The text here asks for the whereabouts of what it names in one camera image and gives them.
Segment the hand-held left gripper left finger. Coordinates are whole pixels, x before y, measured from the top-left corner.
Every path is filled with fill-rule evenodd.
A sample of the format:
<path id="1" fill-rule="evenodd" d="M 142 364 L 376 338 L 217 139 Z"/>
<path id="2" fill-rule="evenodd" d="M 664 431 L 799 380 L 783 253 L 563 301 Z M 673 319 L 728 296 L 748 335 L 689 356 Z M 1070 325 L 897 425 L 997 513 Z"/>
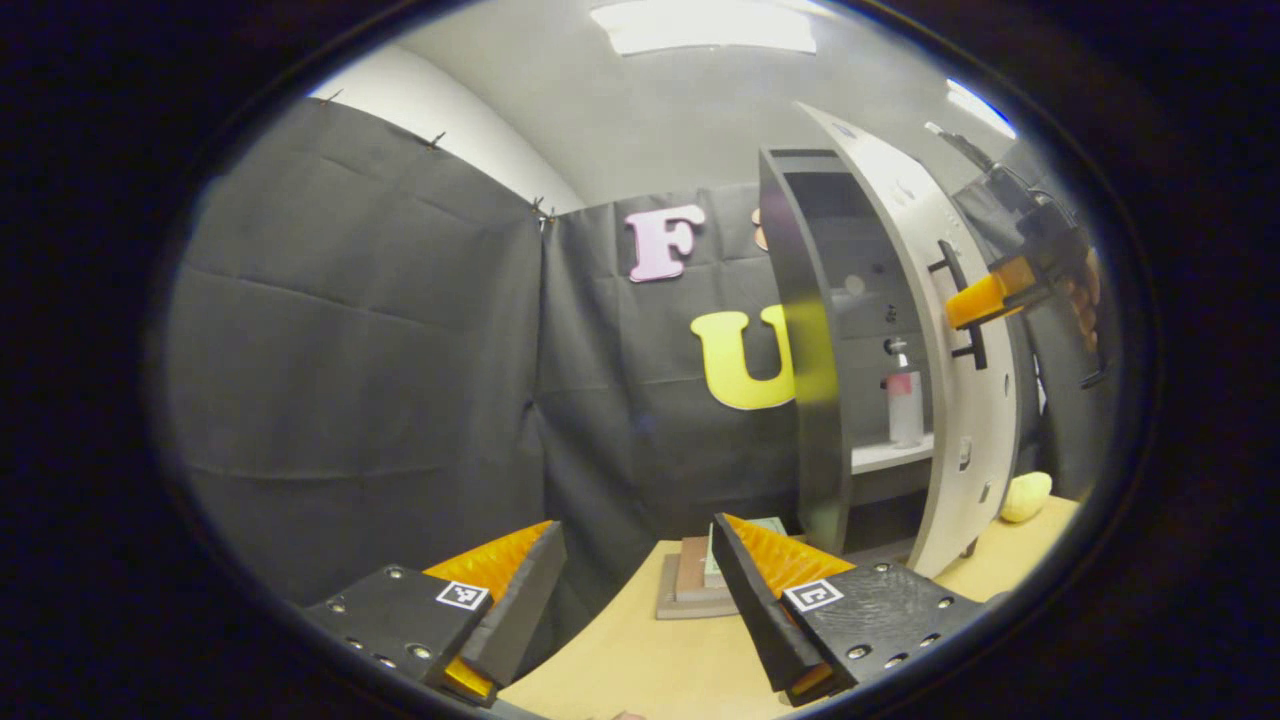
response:
<path id="1" fill-rule="evenodd" d="M 567 560 L 547 520 L 419 570 L 388 564 L 306 607 L 356 653 L 465 703 L 513 683 Z"/>

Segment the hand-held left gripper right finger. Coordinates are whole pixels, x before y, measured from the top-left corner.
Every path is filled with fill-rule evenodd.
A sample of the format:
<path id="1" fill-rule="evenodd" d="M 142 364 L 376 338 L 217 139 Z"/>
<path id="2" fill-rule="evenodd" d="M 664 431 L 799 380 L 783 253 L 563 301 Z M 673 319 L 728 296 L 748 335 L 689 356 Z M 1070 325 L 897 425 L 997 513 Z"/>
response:
<path id="1" fill-rule="evenodd" d="M 771 688 L 794 706 L 916 665 L 986 610 L 904 565 L 855 565 L 726 512 L 710 551 Z"/>

